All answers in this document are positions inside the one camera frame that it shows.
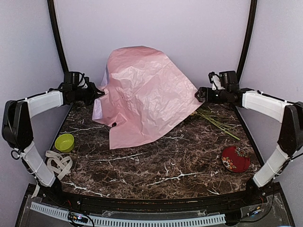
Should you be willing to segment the pink purple wrapping paper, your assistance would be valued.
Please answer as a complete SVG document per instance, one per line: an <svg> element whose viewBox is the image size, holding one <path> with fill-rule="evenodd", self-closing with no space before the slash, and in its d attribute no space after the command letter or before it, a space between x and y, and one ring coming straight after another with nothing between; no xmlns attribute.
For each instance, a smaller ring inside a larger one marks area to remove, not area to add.
<svg viewBox="0 0 303 227"><path fill-rule="evenodd" d="M92 119L110 127L109 148L154 142L200 103L194 84L163 52L145 46L111 52Z"/></svg>

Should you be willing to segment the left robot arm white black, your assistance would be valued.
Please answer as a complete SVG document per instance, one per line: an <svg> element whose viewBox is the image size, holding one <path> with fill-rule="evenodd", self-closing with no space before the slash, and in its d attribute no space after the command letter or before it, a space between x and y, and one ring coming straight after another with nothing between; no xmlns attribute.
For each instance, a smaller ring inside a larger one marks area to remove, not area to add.
<svg viewBox="0 0 303 227"><path fill-rule="evenodd" d="M5 104L2 137L13 149L13 159L21 159L23 165L33 175L38 183L51 188L58 183L55 174L47 167L34 143L31 120L34 116L82 101L92 105L95 99L104 95L96 85L83 73L68 71L58 88L26 97L20 100L10 100Z"/></svg>

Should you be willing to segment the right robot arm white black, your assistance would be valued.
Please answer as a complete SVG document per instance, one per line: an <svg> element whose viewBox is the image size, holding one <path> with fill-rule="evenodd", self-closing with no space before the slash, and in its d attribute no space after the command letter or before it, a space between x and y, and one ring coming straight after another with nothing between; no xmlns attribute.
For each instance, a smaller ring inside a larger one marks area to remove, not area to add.
<svg viewBox="0 0 303 227"><path fill-rule="evenodd" d="M265 142L257 135L271 132L269 145L262 148L273 148L267 152L267 160L261 169L253 176L248 184L248 190L242 194L242 202L252 205L260 197L258 190L265 187L275 177L282 174L284 169L294 160L303 156L303 104L268 95L260 90L241 88L235 71L223 71L208 74L210 87L200 87L195 93L196 99L201 102L215 104L231 104L244 112L253 111L249 126L261 117L261 121L269 120L264 126L260 123L253 129L253 135L258 141Z"/></svg>

